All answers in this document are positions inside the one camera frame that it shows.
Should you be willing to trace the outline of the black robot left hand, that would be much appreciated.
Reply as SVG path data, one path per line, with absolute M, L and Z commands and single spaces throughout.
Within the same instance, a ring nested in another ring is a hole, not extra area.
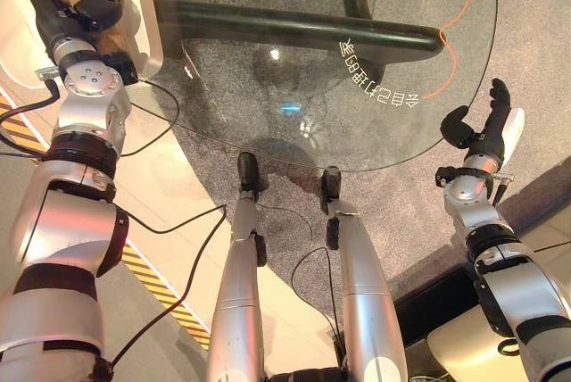
M 97 33 L 119 22 L 122 0 L 30 0 L 39 36 L 48 52 L 66 37 L 93 43 Z

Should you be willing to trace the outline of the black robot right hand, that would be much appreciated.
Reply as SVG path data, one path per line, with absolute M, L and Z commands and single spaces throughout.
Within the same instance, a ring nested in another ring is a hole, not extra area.
M 468 149 L 466 157 L 484 154 L 492 157 L 500 168 L 508 162 L 521 137 L 525 112 L 511 106 L 507 85 L 498 78 L 492 80 L 489 95 L 491 112 L 480 132 L 463 121 L 468 107 L 461 105 L 448 113 L 441 122 L 440 131 L 450 145 Z

